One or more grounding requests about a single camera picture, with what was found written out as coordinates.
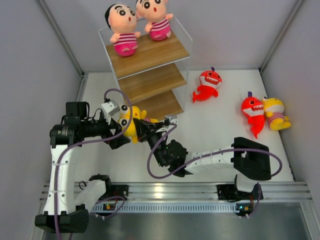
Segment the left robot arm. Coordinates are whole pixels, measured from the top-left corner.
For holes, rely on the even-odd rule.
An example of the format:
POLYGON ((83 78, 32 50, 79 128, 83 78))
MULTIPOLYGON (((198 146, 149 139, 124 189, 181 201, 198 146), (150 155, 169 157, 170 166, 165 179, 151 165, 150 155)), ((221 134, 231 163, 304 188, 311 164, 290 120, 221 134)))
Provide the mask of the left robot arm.
POLYGON ((129 138, 112 116, 120 111, 113 100, 106 100, 99 108, 99 118, 89 116, 90 105, 86 101, 67 102, 61 123, 49 133, 51 151, 51 175, 47 200, 43 212, 35 217, 35 226, 57 239, 62 234, 84 233, 89 225, 90 211, 97 202, 118 199, 108 175, 96 174, 89 178, 87 186, 75 196, 75 173, 80 150, 93 143, 94 137, 111 149, 128 144, 129 138))

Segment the yellow plush toy striped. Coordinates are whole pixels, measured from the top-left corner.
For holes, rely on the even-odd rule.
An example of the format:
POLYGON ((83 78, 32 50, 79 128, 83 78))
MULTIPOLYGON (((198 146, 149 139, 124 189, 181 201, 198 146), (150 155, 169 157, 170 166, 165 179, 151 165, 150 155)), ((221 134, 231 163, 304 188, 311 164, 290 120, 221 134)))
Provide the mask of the yellow plush toy striped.
POLYGON ((130 107, 128 105, 122 104, 119 107, 118 123, 121 125, 122 130, 127 128, 126 131, 124 132, 124 135, 126 137, 131 138, 134 144, 138 143, 138 135, 137 135, 134 119, 143 120, 150 123, 159 122, 155 118, 148 118, 146 110, 140 110, 139 107, 134 105, 132 106, 132 110, 130 110, 130 107))

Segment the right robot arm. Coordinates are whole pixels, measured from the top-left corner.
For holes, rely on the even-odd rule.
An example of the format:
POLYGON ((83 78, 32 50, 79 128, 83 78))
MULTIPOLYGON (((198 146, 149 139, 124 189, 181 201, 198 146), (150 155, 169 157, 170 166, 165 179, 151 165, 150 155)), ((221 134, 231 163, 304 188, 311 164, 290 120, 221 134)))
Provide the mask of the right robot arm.
POLYGON ((235 169, 233 192, 240 199, 246 198, 258 182, 272 178, 269 148, 244 137, 214 151, 189 151, 176 140, 167 142, 169 134, 178 126, 173 116, 161 122, 134 118, 137 140, 147 142, 160 167, 166 167, 168 176, 184 178, 203 171, 235 169))

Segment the boy plush doll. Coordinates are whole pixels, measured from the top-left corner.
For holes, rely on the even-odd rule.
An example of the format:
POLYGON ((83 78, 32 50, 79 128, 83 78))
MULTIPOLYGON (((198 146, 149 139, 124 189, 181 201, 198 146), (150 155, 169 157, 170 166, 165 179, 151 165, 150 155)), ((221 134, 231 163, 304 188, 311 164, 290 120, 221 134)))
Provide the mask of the boy plush doll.
POLYGON ((111 5, 104 14, 107 26, 112 31, 109 41, 120 57, 132 56, 137 48, 137 39, 141 36, 136 31, 137 16, 132 8, 122 3, 111 5))
POLYGON ((145 18, 144 31, 153 41, 162 41, 172 35, 170 20, 172 13, 167 12, 167 0, 137 0, 135 3, 138 18, 145 18))

